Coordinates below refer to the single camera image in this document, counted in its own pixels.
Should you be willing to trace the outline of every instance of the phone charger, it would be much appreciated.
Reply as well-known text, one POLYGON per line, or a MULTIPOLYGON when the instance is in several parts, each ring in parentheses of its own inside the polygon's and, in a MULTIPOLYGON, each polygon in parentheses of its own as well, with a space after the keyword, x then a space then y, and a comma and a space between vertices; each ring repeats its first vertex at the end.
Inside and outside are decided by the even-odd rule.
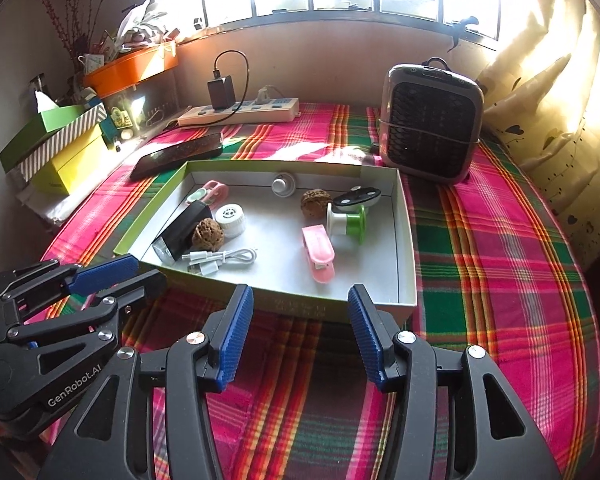
POLYGON ((213 79, 206 86, 209 88, 211 106, 214 110, 225 110, 235 105, 234 83, 230 75, 213 79))

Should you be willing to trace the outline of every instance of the bed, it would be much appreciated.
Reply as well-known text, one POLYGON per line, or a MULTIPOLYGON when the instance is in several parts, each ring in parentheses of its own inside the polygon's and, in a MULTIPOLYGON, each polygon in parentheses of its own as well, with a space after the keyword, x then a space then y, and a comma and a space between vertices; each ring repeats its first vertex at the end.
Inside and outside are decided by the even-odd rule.
MULTIPOLYGON (((302 104, 291 123, 214 126, 223 158, 380 164, 378 110, 302 104)), ((154 139, 173 144, 207 129, 154 139)), ((44 258, 100 263, 172 173, 130 183, 137 157, 78 209, 44 258)), ((495 140, 483 139, 455 187, 405 176, 418 278, 410 328, 436 346, 480 344, 538 424, 564 478, 592 454, 600 425, 600 342, 583 276, 551 212, 495 140)), ((69 298, 48 317, 80 308, 69 298)), ((169 346, 222 305, 179 290, 132 317, 124 343, 169 346)), ((257 312, 235 382, 208 396, 227 479, 368 479, 382 457, 394 398, 366 381, 349 326, 257 312)), ((437 478, 446 415, 439 414, 437 478)), ((60 424, 42 438, 53 442, 60 424)), ((154 405, 157 478, 168 478, 164 394, 154 405)))

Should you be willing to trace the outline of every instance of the smartphone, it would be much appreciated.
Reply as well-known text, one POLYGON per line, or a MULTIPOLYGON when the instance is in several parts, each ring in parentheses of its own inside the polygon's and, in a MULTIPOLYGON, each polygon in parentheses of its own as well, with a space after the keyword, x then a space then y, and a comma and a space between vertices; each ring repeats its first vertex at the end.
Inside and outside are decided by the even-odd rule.
POLYGON ((138 160, 129 180, 135 182, 165 171, 176 170, 188 160, 204 160, 221 154, 222 133, 208 134, 145 155, 138 160))

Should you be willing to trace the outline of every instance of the striped box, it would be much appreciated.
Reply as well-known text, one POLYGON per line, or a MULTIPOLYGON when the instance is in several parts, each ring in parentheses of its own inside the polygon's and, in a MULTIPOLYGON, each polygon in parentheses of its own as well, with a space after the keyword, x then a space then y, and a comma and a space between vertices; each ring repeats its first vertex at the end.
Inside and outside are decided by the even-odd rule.
POLYGON ((62 130, 53 134, 44 144, 38 147, 19 165, 18 169, 25 182, 40 171, 54 156, 60 153, 65 147, 74 142, 84 132, 91 130, 96 124, 100 124, 107 118, 107 111, 104 104, 87 110, 75 121, 65 126, 62 130))

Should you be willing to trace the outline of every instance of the black cable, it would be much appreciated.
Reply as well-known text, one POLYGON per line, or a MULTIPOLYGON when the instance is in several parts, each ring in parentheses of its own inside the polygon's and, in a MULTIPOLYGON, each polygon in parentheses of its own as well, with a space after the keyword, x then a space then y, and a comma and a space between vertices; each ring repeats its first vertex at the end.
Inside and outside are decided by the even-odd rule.
POLYGON ((447 70, 448 72, 451 72, 451 69, 449 68, 449 65, 446 64, 446 61, 444 59, 442 59, 441 57, 430 57, 422 65, 423 66, 430 66, 432 61, 439 62, 442 66, 445 67, 445 70, 447 70))
POLYGON ((184 126, 184 128, 204 128, 205 126, 212 126, 213 124, 221 123, 222 121, 227 120, 229 117, 233 117, 235 114, 237 114, 238 110, 244 104, 244 100, 247 97, 247 90, 249 89, 249 60, 247 59, 247 57, 245 56, 245 54, 243 52, 240 52, 240 50, 231 49, 231 50, 225 50, 224 52, 221 52, 220 54, 218 54, 218 56, 216 57, 216 60, 214 61, 214 77, 216 77, 216 72, 218 72, 218 59, 220 59, 220 56, 222 56, 222 54, 226 54, 227 52, 235 52, 236 54, 240 54, 244 58, 244 62, 247 66, 247 81, 245 81, 245 83, 244 83, 244 92, 242 94, 242 99, 240 100, 240 104, 238 104, 238 107, 233 112, 231 112, 229 115, 227 115, 227 117, 223 117, 222 119, 218 119, 217 121, 213 121, 211 123, 192 124, 191 126, 184 126))

